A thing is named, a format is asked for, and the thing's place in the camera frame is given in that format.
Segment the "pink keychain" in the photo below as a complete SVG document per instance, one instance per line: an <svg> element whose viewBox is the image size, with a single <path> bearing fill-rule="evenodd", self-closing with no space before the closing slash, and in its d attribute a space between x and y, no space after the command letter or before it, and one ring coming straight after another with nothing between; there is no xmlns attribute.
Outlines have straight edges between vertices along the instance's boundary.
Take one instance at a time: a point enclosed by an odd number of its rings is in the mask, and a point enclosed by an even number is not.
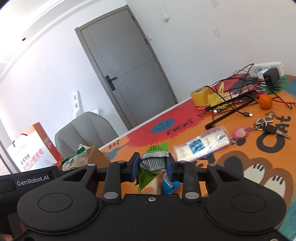
<svg viewBox="0 0 296 241"><path fill-rule="evenodd" d="M247 138L251 131L254 131L254 130L249 127L239 127L232 132L232 136L234 139L242 140Z"/></svg>

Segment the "cardboard box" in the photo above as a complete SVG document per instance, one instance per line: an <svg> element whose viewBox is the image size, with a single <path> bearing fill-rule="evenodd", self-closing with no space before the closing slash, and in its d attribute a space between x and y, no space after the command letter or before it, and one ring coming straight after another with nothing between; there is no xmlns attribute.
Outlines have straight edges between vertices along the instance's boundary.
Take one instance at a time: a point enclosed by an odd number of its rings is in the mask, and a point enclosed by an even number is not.
<svg viewBox="0 0 296 241"><path fill-rule="evenodd" d="M97 168L108 167L110 161L107 157L104 156L102 152L100 152L96 146L91 146L87 150L87 162L96 164ZM96 197L101 197L103 193L104 182L99 182L98 191L96 193Z"/></svg>

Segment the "yellow tape roll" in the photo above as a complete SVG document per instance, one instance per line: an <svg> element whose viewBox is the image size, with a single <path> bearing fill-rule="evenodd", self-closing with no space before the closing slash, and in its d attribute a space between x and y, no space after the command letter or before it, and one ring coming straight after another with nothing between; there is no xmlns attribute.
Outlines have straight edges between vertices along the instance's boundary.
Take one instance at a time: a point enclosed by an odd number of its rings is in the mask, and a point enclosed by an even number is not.
<svg viewBox="0 0 296 241"><path fill-rule="evenodd" d="M209 87L202 87L191 92L191 97L193 99L195 106L203 106L208 104L207 96L211 94L211 89Z"/></svg>

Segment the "green snack packet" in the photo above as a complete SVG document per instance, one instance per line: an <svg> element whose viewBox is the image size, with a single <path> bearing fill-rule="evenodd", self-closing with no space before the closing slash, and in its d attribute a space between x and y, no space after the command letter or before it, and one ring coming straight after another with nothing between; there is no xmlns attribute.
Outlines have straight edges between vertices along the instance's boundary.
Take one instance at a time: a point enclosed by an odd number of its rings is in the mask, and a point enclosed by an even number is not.
<svg viewBox="0 0 296 241"><path fill-rule="evenodd" d="M168 157L168 143L151 146L141 158L140 167L149 171L165 168L165 158Z"/></svg>
<svg viewBox="0 0 296 241"><path fill-rule="evenodd" d="M138 193L146 187L165 168L165 158L168 157L168 143L151 146L141 158L136 185Z"/></svg>
<svg viewBox="0 0 296 241"><path fill-rule="evenodd" d="M63 165L62 171L68 171L87 164L87 152L84 147L81 147L74 155L64 159L61 164Z"/></svg>

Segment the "bag handle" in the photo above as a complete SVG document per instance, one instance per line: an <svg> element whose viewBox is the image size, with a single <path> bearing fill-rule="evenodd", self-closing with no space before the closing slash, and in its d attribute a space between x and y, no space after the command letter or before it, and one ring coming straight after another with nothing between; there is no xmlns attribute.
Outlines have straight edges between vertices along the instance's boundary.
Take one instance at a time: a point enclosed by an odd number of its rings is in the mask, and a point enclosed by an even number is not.
<svg viewBox="0 0 296 241"><path fill-rule="evenodd" d="M25 133L22 133L22 134L20 134L20 135L27 136L27 134L25 134ZM15 141L12 142L12 145L15 147Z"/></svg>

